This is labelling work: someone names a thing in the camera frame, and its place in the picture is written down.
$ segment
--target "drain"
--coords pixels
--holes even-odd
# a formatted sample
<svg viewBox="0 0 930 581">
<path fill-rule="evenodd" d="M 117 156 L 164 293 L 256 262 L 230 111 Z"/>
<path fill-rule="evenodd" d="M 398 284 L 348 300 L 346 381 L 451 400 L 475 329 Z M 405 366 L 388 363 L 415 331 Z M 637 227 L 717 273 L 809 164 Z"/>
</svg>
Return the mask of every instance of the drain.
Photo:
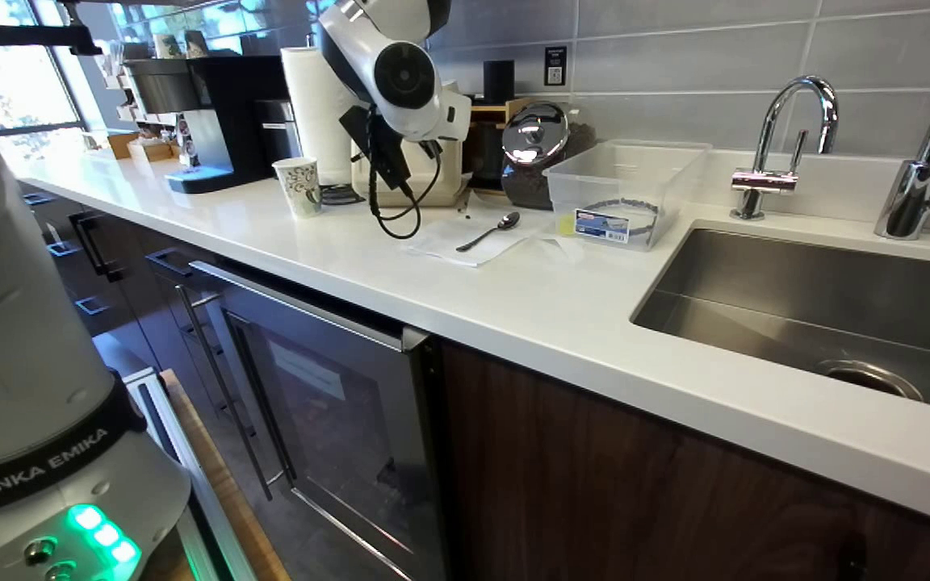
<svg viewBox="0 0 930 581">
<path fill-rule="evenodd" d="M 860 383 L 868 389 L 881 389 L 881 393 L 893 393 L 893 395 L 906 395 L 906 400 L 924 400 L 924 393 L 917 389 L 913 381 L 902 378 L 891 366 L 863 362 L 863 357 L 828 357 L 828 362 L 824 362 L 821 371 L 825 378 L 848 381 L 848 383 Z"/>
</svg>

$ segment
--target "tile wall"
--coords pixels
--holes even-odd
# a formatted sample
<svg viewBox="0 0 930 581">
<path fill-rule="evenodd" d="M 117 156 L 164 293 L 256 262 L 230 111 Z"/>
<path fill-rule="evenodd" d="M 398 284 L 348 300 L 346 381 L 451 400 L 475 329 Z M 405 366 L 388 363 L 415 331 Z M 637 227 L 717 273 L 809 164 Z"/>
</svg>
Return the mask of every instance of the tile wall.
<svg viewBox="0 0 930 581">
<path fill-rule="evenodd" d="M 565 87 L 541 87 L 545 44 L 569 44 Z M 836 150 L 910 156 L 930 122 L 930 0 L 459 0 L 430 47 L 463 91 L 515 61 L 523 96 L 579 106 L 601 139 L 752 148 L 796 75 L 836 83 Z M 809 98 L 790 126 L 816 126 Z"/>
</svg>

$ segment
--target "stainless steel sink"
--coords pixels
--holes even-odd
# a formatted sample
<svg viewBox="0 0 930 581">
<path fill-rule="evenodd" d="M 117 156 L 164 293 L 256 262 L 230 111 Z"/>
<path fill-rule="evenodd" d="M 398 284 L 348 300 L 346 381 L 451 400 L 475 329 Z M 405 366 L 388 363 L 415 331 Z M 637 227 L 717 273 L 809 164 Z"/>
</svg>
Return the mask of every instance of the stainless steel sink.
<svg viewBox="0 0 930 581">
<path fill-rule="evenodd" d="M 930 403 L 930 262 L 694 229 L 630 318 Z"/>
</svg>

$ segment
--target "coffee machine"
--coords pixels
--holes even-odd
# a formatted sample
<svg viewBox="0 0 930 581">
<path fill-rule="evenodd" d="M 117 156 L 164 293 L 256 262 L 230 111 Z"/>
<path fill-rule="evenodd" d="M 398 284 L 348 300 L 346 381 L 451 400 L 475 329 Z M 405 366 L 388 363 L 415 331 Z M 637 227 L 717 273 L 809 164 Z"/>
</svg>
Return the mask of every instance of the coffee machine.
<svg viewBox="0 0 930 581">
<path fill-rule="evenodd" d="M 278 55 L 128 58 L 143 111 L 173 111 L 183 167 L 169 174 L 181 194 L 220 189 L 272 174 L 288 159 L 274 111 L 291 108 Z"/>
</svg>

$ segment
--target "countertop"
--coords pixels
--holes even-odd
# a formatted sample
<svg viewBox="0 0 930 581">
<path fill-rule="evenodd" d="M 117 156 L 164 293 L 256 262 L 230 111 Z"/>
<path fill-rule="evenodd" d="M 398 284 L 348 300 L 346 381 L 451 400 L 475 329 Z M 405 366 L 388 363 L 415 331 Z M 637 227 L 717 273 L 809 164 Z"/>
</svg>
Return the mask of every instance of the countertop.
<svg viewBox="0 0 930 581">
<path fill-rule="evenodd" d="M 872 231 L 893 159 L 807 159 L 790 199 L 772 203 L 761 222 L 737 222 L 727 176 L 745 162 L 749 150 L 710 150 L 700 179 L 671 195 L 675 222 L 652 247 L 562 243 L 551 217 L 530 208 L 523 222 L 545 236 L 476 267 L 411 250 L 364 206 L 291 217 L 278 179 L 188 195 L 164 188 L 173 164 L 103 150 L 10 167 L 73 203 L 930 512 L 930 406 L 630 322 L 692 227 L 930 257 L 930 231 L 913 243 Z M 423 208 L 423 219 L 426 229 L 459 217 Z"/>
</svg>

